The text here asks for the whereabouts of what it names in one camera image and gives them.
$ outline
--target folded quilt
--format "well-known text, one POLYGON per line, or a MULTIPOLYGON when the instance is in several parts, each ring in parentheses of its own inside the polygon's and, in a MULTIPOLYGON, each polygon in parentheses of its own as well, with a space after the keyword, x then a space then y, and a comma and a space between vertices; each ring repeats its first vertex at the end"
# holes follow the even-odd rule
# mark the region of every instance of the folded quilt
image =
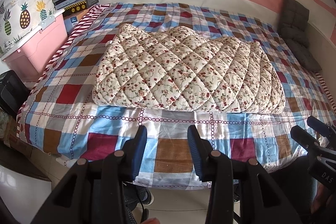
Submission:
POLYGON ((280 113, 285 94, 260 43, 207 39, 184 26, 146 33, 124 24, 92 92, 98 105, 175 111, 280 113))

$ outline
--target gray seat cushion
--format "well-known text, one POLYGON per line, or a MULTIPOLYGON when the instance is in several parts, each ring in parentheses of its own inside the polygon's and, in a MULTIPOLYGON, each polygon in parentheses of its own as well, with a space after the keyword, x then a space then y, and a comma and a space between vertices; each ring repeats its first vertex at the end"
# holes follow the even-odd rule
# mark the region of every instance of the gray seat cushion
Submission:
POLYGON ((302 67, 313 72, 322 70, 321 66, 305 46, 292 39, 284 39, 284 41, 302 67))
POLYGON ((309 10, 296 0, 283 0, 280 15, 278 33, 282 34, 282 28, 289 27, 305 31, 309 19, 309 10))
POLYGON ((309 47, 308 38, 305 32, 301 30, 284 27, 281 29, 281 37, 283 39, 292 39, 296 42, 299 42, 301 45, 305 46, 306 48, 309 47))

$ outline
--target finger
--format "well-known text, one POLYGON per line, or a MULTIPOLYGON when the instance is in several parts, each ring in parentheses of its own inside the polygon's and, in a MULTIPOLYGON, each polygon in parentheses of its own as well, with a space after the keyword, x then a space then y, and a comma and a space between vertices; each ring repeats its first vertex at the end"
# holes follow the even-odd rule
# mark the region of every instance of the finger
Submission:
POLYGON ((327 203, 326 203, 327 206, 329 205, 329 203, 330 203, 330 201, 332 200, 332 198, 334 198, 334 195, 331 195, 331 196, 328 198, 327 203))
POLYGON ((310 207, 311 213, 316 212, 320 207, 324 206, 330 197, 330 190, 324 185, 320 184, 317 189, 316 196, 313 200, 313 203, 310 207))
POLYGON ((149 218, 141 224, 160 224, 160 221, 157 218, 149 218))

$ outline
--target plaid bedsheet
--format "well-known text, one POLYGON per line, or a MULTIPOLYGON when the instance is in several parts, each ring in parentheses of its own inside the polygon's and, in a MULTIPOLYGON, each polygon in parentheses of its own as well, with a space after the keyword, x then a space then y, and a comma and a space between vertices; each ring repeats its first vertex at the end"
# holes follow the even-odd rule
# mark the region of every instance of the plaid bedsheet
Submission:
MULTIPOLYGON (((120 149, 141 124, 148 141, 137 184, 197 189, 206 187, 196 176, 187 142, 195 124, 232 159, 253 157, 272 172, 305 150, 290 138, 290 129, 306 125, 308 116, 335 122, 335 115, 316 75, 297 62, 284 41, 256 18, 185 4, 122 4, 94 6, 80 21, 37 83, 18 116, 19 136, 46 153, 61 153, 58 161, 71 166, 77 159, 102 159, 120 149), (283 84, 286 107, 279 115, 221 112, 174 112, 97 106, 92 85, 97 66, 117 28, 129 23, 145 31, 166 31, 183 25, 210 38, 235 36, 262 45, 283 84)), ((320 142, 325 145, 321 136, 320 142)))

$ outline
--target pineapple print fabric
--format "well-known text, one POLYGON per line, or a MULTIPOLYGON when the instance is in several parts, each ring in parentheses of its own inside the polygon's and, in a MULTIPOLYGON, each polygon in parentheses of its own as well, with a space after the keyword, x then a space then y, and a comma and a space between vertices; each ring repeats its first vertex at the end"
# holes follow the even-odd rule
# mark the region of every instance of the pineapple print fabric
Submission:
POLYGON ((53 13, 53 0, 0 0, 0 56, 53 13))

